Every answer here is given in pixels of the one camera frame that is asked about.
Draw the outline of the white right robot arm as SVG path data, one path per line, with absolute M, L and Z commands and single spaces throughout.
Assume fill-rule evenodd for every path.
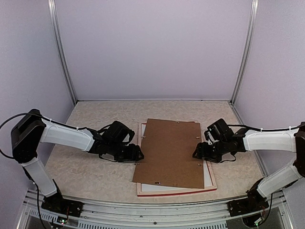
M 223 155 L 256 152 L 269 153 L 274 158 L 280 153 L 284 161 L 274 167 L 248 190 L 244 208 L 255 211 L 263 198 L 281 190 L 305 177 L 305 124 L 278 129 L 254 128 L 227 124 L 223 119 L 207 127 L 205 141 L 197 144 L 193 157 L 212 163 L 223 163 Z

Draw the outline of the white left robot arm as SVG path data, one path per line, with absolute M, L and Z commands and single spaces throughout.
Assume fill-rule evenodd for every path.
M 45 167 L 56 145 L 75 148 L 111 162 L 131 163 L 144 159 L 140 146 L 132 143 L 135 132 L 119 121 L 95 130 L 54 121 L 43 116 L 38 109 L 14 117 L 20 120 L 10 133 L 13 159 L 48 198 L 49 206 L 56 212 L 67 207 Z

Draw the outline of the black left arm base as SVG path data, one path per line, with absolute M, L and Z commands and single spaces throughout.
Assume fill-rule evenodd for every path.
M 65 215 L 67 217 L 80 217 L 83 203 L 76 200 L 66 199 L 57 187 L 56 193 L 44 197 L 41 207 L 45 210 Z

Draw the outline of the brown cardboard backing board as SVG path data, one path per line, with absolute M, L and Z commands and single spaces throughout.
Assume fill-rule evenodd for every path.
M 193 157 L 201 140 L 199 123 L 149 118 L 141 142 L 144 159 L 135 167 L 133 182 L 203 189 L 203 162 Z

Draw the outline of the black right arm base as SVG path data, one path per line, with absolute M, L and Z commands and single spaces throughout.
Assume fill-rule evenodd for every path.
M 262 197 L 256 189 L 247 191 L 247 197 L 227 203 L 231 217 L 252 213 L 269 207 L 266 197 Z

